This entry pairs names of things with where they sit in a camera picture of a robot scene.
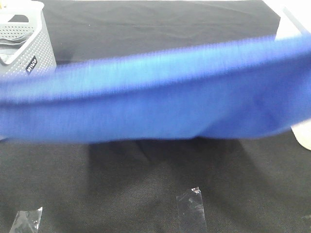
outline white object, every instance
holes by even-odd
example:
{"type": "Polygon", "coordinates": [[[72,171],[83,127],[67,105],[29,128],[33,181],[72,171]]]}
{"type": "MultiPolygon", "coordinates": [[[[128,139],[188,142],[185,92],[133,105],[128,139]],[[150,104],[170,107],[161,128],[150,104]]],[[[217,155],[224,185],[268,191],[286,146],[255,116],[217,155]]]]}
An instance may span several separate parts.
{"type": "MultiPolygon", "coordinates": [[[[276,39],[311,33],[311,14],[305,0],[264,0],[280,17],[276,39]]],[[[292,126],[297,141],[311,150],[311,119],[292,126]]]]}
{"type": "Polygon", "coordinates": [[[29,39],[7,60],[0,63],[1,79],[29,78],[35,74],[54,71],[56,61],[50,37],[39,1],[10,0],[7,7],[0,9],[0,15],[22,15],[28,22],[0,22],[0,37],[17,38],[32,33],[29,39]]]}

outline gray container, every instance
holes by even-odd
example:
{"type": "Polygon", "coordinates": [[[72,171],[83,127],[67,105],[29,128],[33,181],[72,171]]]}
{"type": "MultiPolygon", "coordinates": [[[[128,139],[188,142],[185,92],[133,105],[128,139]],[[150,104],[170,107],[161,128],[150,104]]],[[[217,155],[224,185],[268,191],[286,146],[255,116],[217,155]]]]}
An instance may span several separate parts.
{"type": "Polygon", "coordinates": [[[0,59],[0,81],[54,71],[56,61],[43,16],[44,4],[39,1],[21,1],[0,9],[0,14],[22,15],[28,22],[0,23],[0,37],[15,39],[26,33],[28,40],[6,61],[0,59]]]}

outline black fabric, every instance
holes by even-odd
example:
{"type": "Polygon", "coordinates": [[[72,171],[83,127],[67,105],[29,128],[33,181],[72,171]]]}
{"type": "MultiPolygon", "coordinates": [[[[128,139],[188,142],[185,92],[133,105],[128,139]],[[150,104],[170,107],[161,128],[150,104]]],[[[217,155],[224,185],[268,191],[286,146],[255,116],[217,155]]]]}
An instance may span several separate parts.
{"type": "MultiPolygon", "coordinates": [[[[58,63],[274,34],[279,22],[261,1],[44,2],[58,63]]],[[[18,210],[43,206],[39,232],[177,233],[176,195],[199,186],[211,233],[307,232],[310,164],[292,132],[258,140],[1,141],[0,231],[9,232],[18,210]]]]}

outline clear tape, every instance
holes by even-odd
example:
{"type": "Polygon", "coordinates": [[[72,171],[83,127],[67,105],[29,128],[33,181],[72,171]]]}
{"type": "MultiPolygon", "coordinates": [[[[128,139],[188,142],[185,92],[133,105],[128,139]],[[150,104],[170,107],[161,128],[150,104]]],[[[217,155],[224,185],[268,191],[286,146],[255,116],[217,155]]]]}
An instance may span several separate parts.
{"type": "Polygon", "coordinates": [[[176,197],[181,233],[207,233],[201,191],[188,189],[176,197]]]}
{"type": "Polygon", "coordinates": [[[33,211],[18,211],[10,233],[38,233],[42,207],[33,211]]]}

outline blue fabric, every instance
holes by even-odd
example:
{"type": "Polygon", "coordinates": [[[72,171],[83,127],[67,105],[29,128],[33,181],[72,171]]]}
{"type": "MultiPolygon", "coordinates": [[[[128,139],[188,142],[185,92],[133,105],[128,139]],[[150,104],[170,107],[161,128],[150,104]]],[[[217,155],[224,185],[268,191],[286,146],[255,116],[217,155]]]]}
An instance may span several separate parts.
{"type": "Polygon", "coordinates": [[[0,134],[36,141],[262,137],[311,117],[311,36],[255,38],[0,82],[0,134]]]}

